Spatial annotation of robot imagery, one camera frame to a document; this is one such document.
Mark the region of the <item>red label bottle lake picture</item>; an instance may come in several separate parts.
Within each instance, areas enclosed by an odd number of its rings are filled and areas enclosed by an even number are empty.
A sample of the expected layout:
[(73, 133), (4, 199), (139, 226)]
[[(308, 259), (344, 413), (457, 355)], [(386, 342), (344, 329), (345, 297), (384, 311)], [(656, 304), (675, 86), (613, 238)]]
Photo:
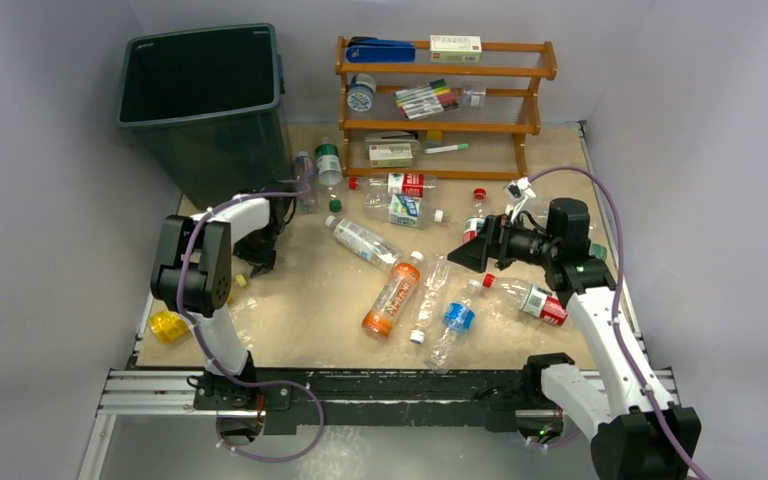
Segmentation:
[(486, 197), (484, 188), (476, 188), (472, 193), (472, 207), (464, 221), (462, 240), (467, 243), (473, 240), (481, 230), (486, 218)]

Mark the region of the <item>clear unlabelled crushed bottle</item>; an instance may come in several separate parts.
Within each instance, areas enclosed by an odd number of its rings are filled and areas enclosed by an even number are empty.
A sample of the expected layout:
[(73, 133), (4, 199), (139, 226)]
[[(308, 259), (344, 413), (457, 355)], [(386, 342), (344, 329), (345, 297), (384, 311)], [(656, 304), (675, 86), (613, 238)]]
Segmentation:
[(432, 260), (420, 288), (418, 303), (410, 317), (412, 328), (409, 341), (411, 343), (423, 345), (433, 321), (441, 315), (451, 269), (452, 266), (445, 255), (437, 255)]

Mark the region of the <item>blue label water bottle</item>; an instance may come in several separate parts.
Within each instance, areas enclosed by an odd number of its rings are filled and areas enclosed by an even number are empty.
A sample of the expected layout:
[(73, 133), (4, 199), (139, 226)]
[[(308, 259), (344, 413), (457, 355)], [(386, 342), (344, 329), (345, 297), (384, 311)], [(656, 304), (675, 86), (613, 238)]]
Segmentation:
[(455, 352), (463, 337), (469, 332), (475, 319), (475, 301), (479, 298), (483, 285), (478, 280), (468, 280), (466, 285), (455, 295), (442, 317), (443, 331), (430, 350), (426, 365), (435, 372), (449, 370)]

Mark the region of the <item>orange tea bottle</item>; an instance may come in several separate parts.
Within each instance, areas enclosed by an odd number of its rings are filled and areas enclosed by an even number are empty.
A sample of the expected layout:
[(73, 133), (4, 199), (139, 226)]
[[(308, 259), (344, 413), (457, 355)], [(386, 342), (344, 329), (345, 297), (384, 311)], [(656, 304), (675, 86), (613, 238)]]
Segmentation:
[(401, 312), (419, 285), (423, 261), (424, 255), (413, 251), (407, 260), (394, 266), (387, 283), (361, 323), (365, 333), (382, 340), (390, 336)]

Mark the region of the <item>white label clear bottle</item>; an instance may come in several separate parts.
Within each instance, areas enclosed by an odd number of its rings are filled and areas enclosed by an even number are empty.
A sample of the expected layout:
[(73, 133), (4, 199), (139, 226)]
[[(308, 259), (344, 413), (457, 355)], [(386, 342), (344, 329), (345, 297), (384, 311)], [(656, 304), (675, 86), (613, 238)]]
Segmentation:
[(385, 272), (390, 272), (403, 259), (398, 247), (351, 220), (329, 215), (325, 226), (338, 244)]

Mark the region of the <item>yellow plastic bottle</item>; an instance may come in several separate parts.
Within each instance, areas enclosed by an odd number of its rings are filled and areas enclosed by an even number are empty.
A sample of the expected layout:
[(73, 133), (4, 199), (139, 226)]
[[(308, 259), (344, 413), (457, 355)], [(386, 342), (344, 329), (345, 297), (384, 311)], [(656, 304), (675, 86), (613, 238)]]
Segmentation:
[[(236, 274), (233, 277), (232, 292), (226, 299), (224, 310), (231, 311), (235, 303), (235, 292), (245, 289), (248, 280), (242, 274)], [(148, 319), (148, 327), (155, 338), (161, 344), (171, 344), (190, 333), (191, 324), (183, 319), (178, 313), (163, 310), (151, 315)]]

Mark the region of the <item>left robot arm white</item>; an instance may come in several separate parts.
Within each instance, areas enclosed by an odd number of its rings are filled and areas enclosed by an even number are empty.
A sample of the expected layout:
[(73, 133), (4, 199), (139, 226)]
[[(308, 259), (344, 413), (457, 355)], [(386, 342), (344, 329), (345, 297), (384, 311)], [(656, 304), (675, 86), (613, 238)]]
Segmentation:
[(227, 306), (234, 246), (282, 231), (293, 197), (276, 191), (237, 194), (194, 216), (169, 215), (161, 224), (151, 294), (183, 318), (202, 352), (204, 376), (222, 378), (219, 395), (235, 409), (252, 405), (264, 387), (304, 388), (288, 380), (257, 379)]

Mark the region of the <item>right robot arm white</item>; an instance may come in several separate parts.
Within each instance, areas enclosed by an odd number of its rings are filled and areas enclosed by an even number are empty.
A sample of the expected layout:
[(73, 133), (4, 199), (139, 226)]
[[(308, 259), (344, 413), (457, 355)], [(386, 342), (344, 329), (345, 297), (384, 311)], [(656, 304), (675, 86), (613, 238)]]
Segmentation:
[(682, 407), (649, 366), (618, 307), (620, 286), (591, 255), (590, 214), (577, 199), (557, 198), (547, 224), (528, 228), (513, 217), (488, 216), (449, 261), (482, 273), (493, 260), (543, 268), (545, 280), (578, 326), (595, 362), (601, 389), (565, 354), (528, 358), (521, 392), (536, 407), (559, 406), (588, 439), (601, 479), (685, 479), (701, 434), (691, 407)]

